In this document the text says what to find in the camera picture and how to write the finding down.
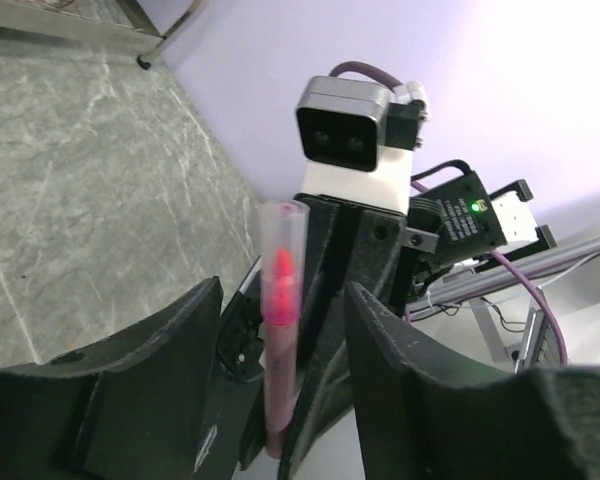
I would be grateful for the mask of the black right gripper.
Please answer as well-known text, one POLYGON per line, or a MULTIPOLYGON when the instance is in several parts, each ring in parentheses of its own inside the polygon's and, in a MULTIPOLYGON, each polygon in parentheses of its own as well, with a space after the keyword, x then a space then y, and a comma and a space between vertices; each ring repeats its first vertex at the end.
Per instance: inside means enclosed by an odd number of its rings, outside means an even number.
MULTIPOLYGON (((353 407, 344 325, 346 285, 359 283, 391 312, 402 313, 425 256, 423 241, 440 229, 440 208, 430 199, 412 199, 405 214, 328 196, 299 194, 296 199, 309 209, 297 360, 302 384, 278 479, 292 478, 313 443, 353 407)), ((223 315, 228 323, 219 339, 227 375, 247 389, 235 403, 246 421, 237 445, 242 470, 265 446, 260 304, 257 286, 235 295, 223 315)))

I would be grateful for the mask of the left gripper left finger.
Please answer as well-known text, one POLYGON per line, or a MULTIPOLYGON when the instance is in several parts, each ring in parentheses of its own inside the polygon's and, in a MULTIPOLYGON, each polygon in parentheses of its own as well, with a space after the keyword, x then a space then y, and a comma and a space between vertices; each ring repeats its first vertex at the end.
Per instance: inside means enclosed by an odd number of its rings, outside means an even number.
POLYGON ((0 479, 190 479, 223 292, 165 309, 44 365, 0 369, 0 479))

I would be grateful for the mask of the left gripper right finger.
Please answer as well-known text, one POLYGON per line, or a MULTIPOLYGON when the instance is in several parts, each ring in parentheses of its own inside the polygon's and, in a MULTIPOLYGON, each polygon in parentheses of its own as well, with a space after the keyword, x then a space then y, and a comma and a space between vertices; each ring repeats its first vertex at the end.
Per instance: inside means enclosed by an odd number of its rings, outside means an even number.
POLYGON ((503 372, 356 283, 344 316, 367 478, 600 479, 600 366, 503 372))

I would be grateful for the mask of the thin red pen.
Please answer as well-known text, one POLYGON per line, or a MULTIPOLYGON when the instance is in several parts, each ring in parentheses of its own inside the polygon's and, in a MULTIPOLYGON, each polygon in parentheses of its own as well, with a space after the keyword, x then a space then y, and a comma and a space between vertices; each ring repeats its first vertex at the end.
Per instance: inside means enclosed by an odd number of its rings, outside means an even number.
POLYGON ((269 457, 279 460, 296 399, 309 207, 270 201, 260 210, 260 309, 264 324, 264 414, 269 457))

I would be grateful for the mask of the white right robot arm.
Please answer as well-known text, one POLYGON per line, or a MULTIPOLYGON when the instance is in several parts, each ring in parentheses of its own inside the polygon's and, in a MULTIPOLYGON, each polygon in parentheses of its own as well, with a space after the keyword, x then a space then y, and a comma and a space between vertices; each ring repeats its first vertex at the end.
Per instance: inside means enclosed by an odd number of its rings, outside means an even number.
POLYGON ((219 353, 241 381, 262 382, 239 461, 261 451, 291 479, 317 438, 353 406, 343 291, 357 282, 392 312, 422 297, 454 265, 509 247, 517 259, 550 248, 550 232, 527 209, 525 181, 487 192, 464 161, 432 189, 419 179, 355 185, 346 170, 319 176, 288 203, 261 211, 260 293, 232 301, 219 353))

